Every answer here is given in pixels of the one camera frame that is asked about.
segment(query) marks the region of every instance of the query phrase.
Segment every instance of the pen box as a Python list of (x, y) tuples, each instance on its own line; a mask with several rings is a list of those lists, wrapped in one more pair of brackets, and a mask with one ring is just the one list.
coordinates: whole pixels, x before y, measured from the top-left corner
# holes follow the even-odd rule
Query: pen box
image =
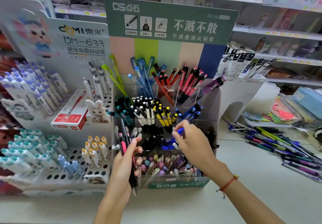
[(300, 87), (292, 97), (317, 118), (322, 119), (322, 91)]
[(88, 99), (86, 89), (78, 88), (50, 123), (53, 128), (65, 130), (82, 130), (86, 122)]

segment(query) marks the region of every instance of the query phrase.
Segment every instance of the green display sign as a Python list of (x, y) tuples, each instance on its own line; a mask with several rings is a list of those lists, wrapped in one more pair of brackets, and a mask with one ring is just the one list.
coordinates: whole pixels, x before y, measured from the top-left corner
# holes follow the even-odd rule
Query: green display sign
[(238, 12), (142, 0), (105, 0), (109, 35), (226, 45)]
[(149, 189), (164, 189), (164, 188), (191, 188), (191, 187), (204, 187), (210, 181), (184, 181), (184, 182), (161, 182), (152, 183), (149, 185)]

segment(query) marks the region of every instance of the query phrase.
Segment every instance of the bracelet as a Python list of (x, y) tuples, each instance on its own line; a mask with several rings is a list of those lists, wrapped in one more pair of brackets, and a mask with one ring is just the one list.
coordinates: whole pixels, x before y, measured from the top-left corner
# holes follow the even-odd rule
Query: bracelet
[(237, 176), (236, 174), (234, 174), (234, 177), (223, 187), (221, 187), (220, 189), (216, 190), (216, 192), (221, 191), (223, 192), (223, 199), (225, 199), (226, 195), (224, 193), (224, 190), (234, 181), (237, 180), (239, 178), (239, 176)]

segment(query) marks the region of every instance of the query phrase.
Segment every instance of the cartoon character illustration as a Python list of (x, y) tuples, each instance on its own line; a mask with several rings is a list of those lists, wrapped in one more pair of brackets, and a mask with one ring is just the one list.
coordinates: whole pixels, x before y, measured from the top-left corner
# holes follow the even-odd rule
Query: cartoon character illustration
[(40, 18), (40, 22), (32, 19), (20, 17), (19, 20), (12, 19), (12, 23), (17, 34), (29, 43), (34, 45), (32, 52), (43, 58), (50, 58), (52, 51), (50, 49), (51, 40), (47, 36), (48, 27), (44, 20)]
[(88, 106), (88, 112), (93, 116), (93, 123), (108, 123), (107, 112), (101, 100), (94, 103), (87, 99), (85, 100), (85, 104)]
[(14, 117), (21, 118), (26, 121), (32, 121), (35, 117), (31, 114), (32, 109), (22, 99), (8, 100), (1, 99), (2, 105), (9, 111)]

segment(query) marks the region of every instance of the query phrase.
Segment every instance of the pastel color stripe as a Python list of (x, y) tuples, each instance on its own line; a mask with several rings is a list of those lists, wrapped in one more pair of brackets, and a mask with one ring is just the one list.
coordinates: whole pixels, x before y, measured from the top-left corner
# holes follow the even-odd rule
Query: pastel color stripe
[(119, 73), (135, 74), (130, 59), (134, 56), (134, 38), (111, 37), (111, 52), (115, 56)]
[(181, 44), (181, 42), (159, 40), (159, 67), (161, 67), (163, 64), (166, 64), (166, 74), (168, 75), (170, 75), (174, 68), (178, 67), (179, 56), (181, 52)]
[(189, 70), (198, 66), (202, 51), (202, 43), (182, 43), (177, 69), (182, 69), (184, 63), (187, 63)]
[(152, 39), (135, 39), (134, 40), (134, 53), (135, 59), (144, 58), (147, 65), (149, 64), (150, 57), (155, 57), (155, 62), (158, 58), (159, 40)]
[(208, 78), (214, 78), (216, 75), (225, 47), (225, 45), (215, 44), (205, 44), (203, 46), (198, 67), (207, 74)]

